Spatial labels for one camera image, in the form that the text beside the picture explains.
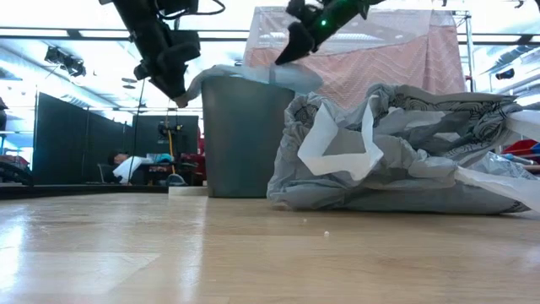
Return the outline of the red storage bin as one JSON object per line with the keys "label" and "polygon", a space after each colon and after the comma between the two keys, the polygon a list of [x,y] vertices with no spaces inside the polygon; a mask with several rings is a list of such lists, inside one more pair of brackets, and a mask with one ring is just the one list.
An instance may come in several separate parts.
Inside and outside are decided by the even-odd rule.
{"label": "red storage bin", "polygon": [[517,155],[520,157],[540,157],[540,143],[534,139],[523,139],[503,149],[503,154]]}

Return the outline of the dark partition panel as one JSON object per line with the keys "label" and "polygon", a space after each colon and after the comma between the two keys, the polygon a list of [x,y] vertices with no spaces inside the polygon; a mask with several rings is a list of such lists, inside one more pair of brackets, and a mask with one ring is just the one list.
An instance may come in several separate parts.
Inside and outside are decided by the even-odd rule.
{"label": "dark partition panel", "polygon": [[112,150],[132,147],[131,126],[45,93],[35,112],[32,177],[36,185],[101,182]]}

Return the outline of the grey plastic trash bag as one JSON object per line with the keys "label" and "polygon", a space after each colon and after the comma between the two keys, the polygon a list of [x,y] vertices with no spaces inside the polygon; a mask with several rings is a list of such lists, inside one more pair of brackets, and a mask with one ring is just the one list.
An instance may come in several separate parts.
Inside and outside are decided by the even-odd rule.
{"label": "grey plastic trash bag", "polygon": [[345,110],[315,93],[286,108],[267,197],[291,210],[540,213],[540,177],[494,152],[513,97],[376,84]]}

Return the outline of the blue plastic bag roll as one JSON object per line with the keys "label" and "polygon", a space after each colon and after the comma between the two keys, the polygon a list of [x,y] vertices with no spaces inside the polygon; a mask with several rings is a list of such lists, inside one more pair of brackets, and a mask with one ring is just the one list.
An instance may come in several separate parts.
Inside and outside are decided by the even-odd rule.
{"label": "blue plastic bag roll", "polygon": [[262,84],[273,84],[301,94],[316,91],[323,85],[323,79],[318,73],[295,63],[280,66],[272,63],[268,66],[255,67],[219,64],[199,73],[186,92],[174,98],[173,101],[180,108],[186,107],[191,100],[195,100],[202,93],[203,81],[214,76],[236,77]]}

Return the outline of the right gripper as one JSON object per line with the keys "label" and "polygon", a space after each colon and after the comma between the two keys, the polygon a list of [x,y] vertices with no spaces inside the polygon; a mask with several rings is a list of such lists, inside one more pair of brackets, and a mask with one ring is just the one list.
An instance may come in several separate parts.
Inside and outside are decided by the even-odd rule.
{"label": "right gripper", "polygon": [[315,39],[309,33],[308,27],[321,15],[326,0],[313,0],[315,3],[305,1],[289,0],[285,12],[297,18],[297,21],[288,26],[289,42],[275,60],[276,65],[284,65],[307,57],[315,47]]}

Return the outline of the pink chevron blanket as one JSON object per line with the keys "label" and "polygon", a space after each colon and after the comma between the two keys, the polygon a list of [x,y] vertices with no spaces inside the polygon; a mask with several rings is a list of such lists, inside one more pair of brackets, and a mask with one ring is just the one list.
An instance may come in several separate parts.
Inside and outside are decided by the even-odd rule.
{"label": "pink chevron blanket", "polygon": [[372,8],[319,51],[298,60],[323,80],[320,95],[355,107],[373,84],[408,84],[432,94],[465,91],[456,23],[449,11]]}

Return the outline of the dark grey trash bin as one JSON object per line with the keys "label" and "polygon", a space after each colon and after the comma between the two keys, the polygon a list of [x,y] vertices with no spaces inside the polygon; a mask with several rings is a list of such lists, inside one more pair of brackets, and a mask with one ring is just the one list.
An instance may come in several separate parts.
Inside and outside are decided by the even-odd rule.
{"label": "dark grey trash bin", "polygon": [[264,198],[295,92],[214,76],[202,82],[206,174],[212,198]]}

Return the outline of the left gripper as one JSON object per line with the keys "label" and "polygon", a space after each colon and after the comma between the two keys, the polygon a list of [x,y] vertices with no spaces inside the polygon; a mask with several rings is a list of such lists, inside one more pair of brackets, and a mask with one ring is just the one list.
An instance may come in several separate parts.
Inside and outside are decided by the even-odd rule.
{"label": "left gripper", "polygon": [[133,42],[141,60],[134,68],[138,80],[150,82],[169,99],[186,93],[186,62],[200,56],[200,40],[195,30],[134,32]]}

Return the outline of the black monitor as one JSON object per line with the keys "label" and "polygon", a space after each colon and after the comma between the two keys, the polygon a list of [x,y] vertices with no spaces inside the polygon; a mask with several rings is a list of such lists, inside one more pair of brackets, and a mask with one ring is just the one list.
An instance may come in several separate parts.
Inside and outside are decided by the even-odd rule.
{"label": "black monitor", "polygon": [[169,135],[174,155],[197,153],[198,116],[138,116],[132,119],[137,129],[136,153],[170,153]]}

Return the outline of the black ceiling-mounted device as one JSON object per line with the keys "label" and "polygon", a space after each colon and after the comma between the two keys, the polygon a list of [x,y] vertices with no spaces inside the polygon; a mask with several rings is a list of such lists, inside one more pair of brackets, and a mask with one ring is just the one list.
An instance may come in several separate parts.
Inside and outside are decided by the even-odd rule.
{"label": "black ceiling-mounted device", "polygon": [[60,69],[66,71],[71,77],[86,75],[84,60],[64,53],[58,47],[48,46],[44,60],[58,65]]}

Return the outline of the white cloth heap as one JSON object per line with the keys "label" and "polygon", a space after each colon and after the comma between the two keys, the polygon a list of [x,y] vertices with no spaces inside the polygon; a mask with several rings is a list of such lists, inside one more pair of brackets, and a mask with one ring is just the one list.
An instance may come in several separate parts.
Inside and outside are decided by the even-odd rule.
{"label": "white cloth heap", "polygon": [[154,162],[150,158],[130,156],[113,170],[113,175],[120,184],[128,184],[133,173],[141,165],[150,165]]}

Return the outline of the chrome rack pole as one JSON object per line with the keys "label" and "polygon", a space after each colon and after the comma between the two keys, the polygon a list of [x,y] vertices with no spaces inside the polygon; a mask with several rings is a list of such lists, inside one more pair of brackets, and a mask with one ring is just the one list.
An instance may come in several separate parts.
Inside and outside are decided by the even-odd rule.
{"label": "chrome rack pole", "polygon": [[475,79],[475,61],[474,61],[474,42],[473,42],[473,29],[472,29],[472,15],[469,10],[454,10],[452,15],[457,19],[456,27],[459,28],[462,25],[465,26],[465,32],[458,35],[460,45],[466,46],[467,51],[467,73],[465,74],[465,80],[468,82],[468,88],[471,92],[475,92],[476,79]]}

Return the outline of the person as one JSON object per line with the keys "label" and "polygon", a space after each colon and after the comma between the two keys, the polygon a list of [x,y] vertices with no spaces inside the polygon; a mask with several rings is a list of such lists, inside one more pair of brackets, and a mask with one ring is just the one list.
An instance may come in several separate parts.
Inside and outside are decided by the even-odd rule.
{"label": "person", "polygon": [[110,166],[118,166],[129,158],[129,154],[125,151],[112,150],[107,157],[107,163]]}

